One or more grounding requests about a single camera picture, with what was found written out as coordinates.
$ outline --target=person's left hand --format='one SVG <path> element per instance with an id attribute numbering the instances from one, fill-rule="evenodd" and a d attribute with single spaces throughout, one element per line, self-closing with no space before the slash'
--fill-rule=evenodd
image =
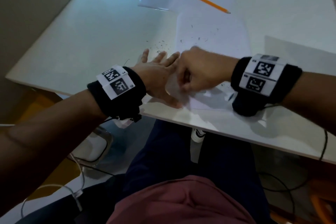
<path id="1" fill-rule="evenodd" d="M 130 67 L 136 72 L 146 86 L 147 93 L 156 98 L 164 100 L 167 105 L 174 108 L 181 108 L 182 104 L 166 92 L 165 86 L 171 74 L 177 68 L 179 52 L 175 52 L 168 59 L 162 62 L 166 52 L 160 52 L 151 62 L 147 62 L 149 49 L 143 51 L 141 60 L 134 67 Z"/>

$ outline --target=white shoe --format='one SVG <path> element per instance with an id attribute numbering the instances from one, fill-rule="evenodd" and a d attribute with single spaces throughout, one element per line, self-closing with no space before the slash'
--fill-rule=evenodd
<path id="1" fill-rule="evenodd" d="M 201 143 L 204 140 L 205 132 L 203 130 L 193 128 L 191 130 L 191 139 L 196 143 Z"/>

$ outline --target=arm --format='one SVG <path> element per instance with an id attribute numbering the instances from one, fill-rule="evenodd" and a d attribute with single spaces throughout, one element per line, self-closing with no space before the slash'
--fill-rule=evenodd
<path id="1" fill-rule="evenodd" d="M 179 53 L 161 62 L 166 55 L 161 52 L 147 63 L 148 53 L 146 49 L 132 70 L 140 76 L 148 94 L 172 107 L 181 107 L 165 90 Z M 0 216 L 28 197 L 106 118 L 90 91 L 84 90 L 1 134 L 0 186 L 5 188 L 1 200 L 6 204 L 0 207 Z"/>
<path id="2" fill-rule="evenodd" d="M 238 59 L 192 47 L 181 54 L 177 79 L 182 91 L 210 89 L 231 81 Z M 336 135 L 336 77 L 304 72 L 282 103 Z"/>

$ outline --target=pencil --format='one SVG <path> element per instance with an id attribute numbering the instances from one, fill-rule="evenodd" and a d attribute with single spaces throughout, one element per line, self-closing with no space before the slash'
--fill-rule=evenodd
<path id="1" fill-rule="evenodd" d="M 211 5 L 211 6 L 215 7 L 215 8 L 217 8 L 218 10 L 221 10 L 222 12 L 225 12 L 225 13 L 227 13 L 227 14 L 230 14 L 230 12 L 229 12 L 227 9 L 225 9 L 225 8 L 219 6 L 219 5 L 216 5 L 215 3 L 213 3 L 213 2 L 211 2 L 211 1 L 209 1 L 209 0 L 200 0 L 200 1 L 203 1 L 204 3 L 206 3 L 206 4 L 208 4 L 208 5 Z"/>

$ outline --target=red shirt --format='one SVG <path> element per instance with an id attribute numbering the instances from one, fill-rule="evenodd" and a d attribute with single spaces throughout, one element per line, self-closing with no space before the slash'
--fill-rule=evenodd
<path id="1" fill-rule="evenodd" d="M 237 201 L 204 177 L 188 175 L 140 190 L 115 205 L 107 224 L 255 223 Z"/>

